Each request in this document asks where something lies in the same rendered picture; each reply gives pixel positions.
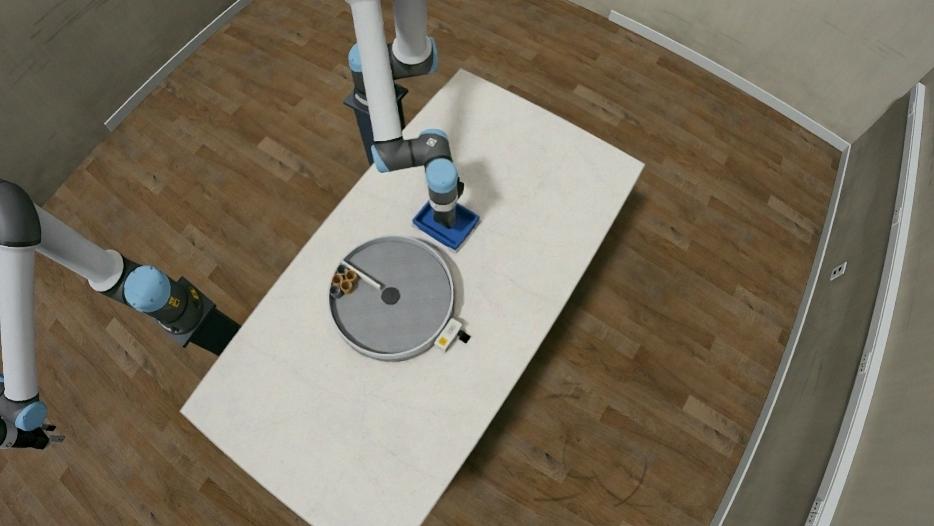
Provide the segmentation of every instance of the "gray disc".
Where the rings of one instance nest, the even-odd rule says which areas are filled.
[[[431,348],[454,308],[444,260],[419,240],[383,237],[360,245],[344,261],[383,286],[378,290],[360,278],[350,294],[329,295],[331,315],[347,343],[371,358],[392,361]]]

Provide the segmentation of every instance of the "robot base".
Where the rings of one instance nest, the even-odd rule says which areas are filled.
[[[457,222],[452,228],[447,228],[435,221],[430,203],[425,203],[425,206],[412,219],[412,223],[442,245],[457,252],[480,222],[480,217],[461,205],[455,206]]]

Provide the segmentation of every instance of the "wooden floor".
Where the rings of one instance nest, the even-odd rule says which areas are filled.
[[[463,68],[646,168],[425,524],[706,525],[788,338],[839,152],[583,8],[429,4],[441,69],[404,82],[409,115]],[[343,0],[255,0],[46,209],[242,322],[367,168],[342,106],[352,42]],[[304,524],[179,414],[210,353],[41,257],[36,289],[41,393],[67,438],[0,455],[0,524]]]

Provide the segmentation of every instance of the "baseboard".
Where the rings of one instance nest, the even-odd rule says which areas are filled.
[[[898,196],[895,201],[895,217],[889,231],[889,243],[882,267],[882,280],[873,307],[869,335],[863,347],[863,356],[847,403],[840,433],[834,444],[833,453],[827,463],[827,470],[821,481],[811,517],[806,526],[829,526],[833,521],[837,504],[843,494],[847,475],[856,456],[856,448],[869,415],[869,405],[875,392],[876,381],[882,367],[882,358],[888,342],[889,329],[898,298],[898,286],[901,283],[905,251],[908,247],[908,230],[911,226],[911,211],[915,197],[915,181],[918,176],[918,161],[921,150],[921,128],[924,118],[923,84],[915,85],[911,90],[908,106],[908,124],[905,130],[905,145],[902,150],[902,168],[898,181]]]
[[[850,148],[847,147],[843,150],[843,155],[840,158],[840,167],[837,169],[837,179],[834,182],[833,192],[830,196],[827,217],[824,219],[824,229],[821,232],[820,241],[817,245],[817,253],[814,255],[814,263],[811,264],[811,275],[808,277],[808,283],[804,289],[804,295],[801,298],[801,305],[798,307],[798,315],[795,318],[795,323],[791,327],[791,334],[788,337],[788,343],[785,345],[785,352],[782,354],[782,360],[778,364],[778,371],[775,373],[775,379],[772,380],[772,387],[769,389],[768,396],[766,396],[762,412],[759,413],[756,427],[753,428],[752,434],[749,436],[749,441],[746,443],[746,450],[743,452],[743,457],[740,459],[739,465],[733,473],[733,478],[730,480],[730,485],[727,486],[726,493],[720,501],[717,512],[710,521],[710,526],[723,525],[723,521],[730,511],[730,507],[736,499],[736,494],[739,492],[739,488],[746,478],[746,472],[749,470],[749,465],[752,463],[752,459],[756,454],[756,449],[758,449],[759,443],[762,440],[762,435],[765,433],[765,427],[769,423],[769,418],[772,416],[775,404],[778,402],[778,395],[781,393],[782,384],[784,384],[785,377],[788,375],[788,369],[791,367],[791,360],[794,358],[798,340],[801,338],[801,329],[804,326],[804,320],[807,318],[808,309],[811,307],[811,299],[814,297],[814,289],[817,286],[817,280],[821,274],[824,255],[827,252],[827,243],[830,240],[830,232],[833,230],[834,218],[837,215],[837,206],[840,204],[840,190],[843,188],[843,181],[846,177],[846,168],[847,164],[849,164],[849,160]]]
[[[133,93],[133,95],[131,95],[130,98],[127,99],[126,102],[124,102],[117,109],[117,111],[115,111],[114,114],[104,122],[104,126],[107,126],[110,131],[115,130],[117,126],[123,122],[123,119],[125,119],[131,111],[139,106],[139,104],[143,102],[143,99],[145,99],[147,95],[156,89],[156,86],[158,86],[160,82],[168,78],[169,74],[172,73],[175,68],[184,62],[186,58],[191,56],[191,54],[194,53],[196,49],[201,47],[201,44],[204,44],[205,41],[211,37],[211,35],[216,33],[220,28],[224,27],[224,24],[230,22],[230,19],[232,19],[234,15],[242,11],[243,8],[252,1],[253,0],[236,0],[233,5],[225,9],[224,12],[211,21],[207,27],[198,32],[194,38],[182,46],[182,49],[178,50],[178,53],[175,53],[175,55],[173,55],[172,58],[168,60],[168,62],[156,70],[156,72],[153,73],[151,77],[149,77],[149,80],[144,82],[143,85],[140,86],[139,89],[136,90],[136,92]]]
[[[769,106],[775,111],[781,113],[785,117],[788,117],[793,122],[804,128],[805,130],[813,133],[818,136],[820,139],[826,141],[828,144],[832,145],[834,148],[837,148],[840,151],[846,150],[850,143],[843,140],[840,136],[834,132],[828,130],[824,126],[818,124],[816,121],[808,117],[807,115],[801,113],[800,111],[792,108],[790,105],[786,104],[778,97],[772,95],[771,93],[765,91],[764,89],[756,86],[752,82],[740,77],[736,73],[728,70],[727,68],[717,64],[713,60],[701,55],[700,53],[694,51],[693,49],[672,40],[671,38],[666,37],[665,35],[655,31],[654,29],[640,24],[635,20],[621,15],[616,11],[610,11],[610,21],[615,22],[624,28],[632,31],[633,33],[651,41],[663,48],[675,53],[676,55],[693,62],[694,64],[704,68],[705,70],[713,73],[717,77],[729,82],[735,86],[740,91],[752,96],[756,100],[762,102],[763,104]]]

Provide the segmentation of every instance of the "white table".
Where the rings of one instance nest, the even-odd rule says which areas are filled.
[[[560,314],[642,170],[567,121],[465,71],[406,128],[441,128],[480,224],[453,253],[412,225],[424,170],[370,169],[182,408],[314,526],[419,525]],[[351,349],[328,283],[359,244],[406,235],[452,267],[469,343],[381,362]],[[266,445],[263,437],[279,437]]]

